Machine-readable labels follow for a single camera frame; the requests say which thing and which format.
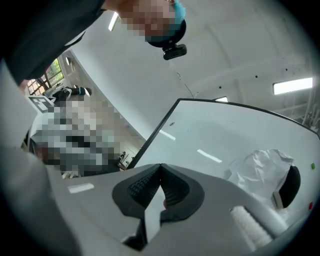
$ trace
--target white roller brush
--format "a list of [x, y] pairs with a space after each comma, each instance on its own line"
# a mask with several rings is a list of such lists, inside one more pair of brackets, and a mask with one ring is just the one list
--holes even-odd
[[273, 240], [243, 206], [236, 206], [230, 212], [234, 221], [254, 243], [256, 248], [261, 248]]

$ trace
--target white ceiling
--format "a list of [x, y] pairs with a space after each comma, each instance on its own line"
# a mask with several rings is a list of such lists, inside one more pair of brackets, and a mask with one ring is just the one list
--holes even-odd
[[227, 96], [230, 102], [292, 118], [305, 113], [309, 91], [273, 94], [276, 82], [314, 77], [318, 84], [318, 56], [290, 14], [270, 0], [181, 3], [187, 31], [179, 43], [186, 44], [186, 56], [163, 60], [161, 49], [134, 36], [119, 21], [110, 32], [109, 11], [72, 49], [100, 90], [145, 139], [176, 99], [192, 97], [184, 84], [198, 99]]

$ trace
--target window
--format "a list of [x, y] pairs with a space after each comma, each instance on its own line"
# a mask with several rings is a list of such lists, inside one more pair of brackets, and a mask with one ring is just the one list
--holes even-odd
[[56, 58], [53, 63], [49, 66], [49, 68], [46, 70], [45, 74], [48, 77], [49, 83], [51, 85], [56, 84], [59, 82], [61, 79], [64, 78], [64, 75], [62, 74], [59, 61]]
[[30, 95], [43, 94], [63, 78], [64, 75], [62, 74], [59, 61], [56, 58], [41, 78], [32, 79], [28, 82], [29, 93]]

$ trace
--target person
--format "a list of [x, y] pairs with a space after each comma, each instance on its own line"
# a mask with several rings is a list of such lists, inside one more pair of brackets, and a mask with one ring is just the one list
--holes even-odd
[[64, 87], [61, 90], [55, 92], [51, 97], [55, 98], [54, 104], [57, 106], [62, 107], [65, 105], [65, 102], [70, 99], [71, 96], [91, 96], [92, 91], [90, 88], [86, 87]]
[[175, 22], [173, 3], [167, 0], [43, 0], [6, 3], [14, 22], [4, 26], [3, 57], [20, 85], [39, 78], [104, 11], [117, 12], [128, 29], [142, 36], [162, 36]]
[[122, 154], [119, 156], [121, 162], [125, 159], [125, 156], [126, 156], [126, 152], [123, 151]]

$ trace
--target cable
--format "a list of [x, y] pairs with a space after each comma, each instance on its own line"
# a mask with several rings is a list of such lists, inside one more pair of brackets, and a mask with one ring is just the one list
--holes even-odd
[[185, 87], [189, 90], [189, 92], [190, 92], [190, 94], [191, 94], [192, 98], [194, 99], [195, 97], [192, 95], [192, 92], [190, 91], [189, 87], [188, 87], [186, 84], [184, 84], [184, 85], [185, 85]]
[[[181, 81], [182, 78], [181, 78], [181, 75], [176, 71], [176, 73], [180, 76], [179, 77], [179, 80]], [[193, 96], [192, 92], [190, 91], [189, 87], [184, 83], [185, 87], [189, 90], [190, 94], [191, 94], [191, 97], [194, 99], [195, 97]]]

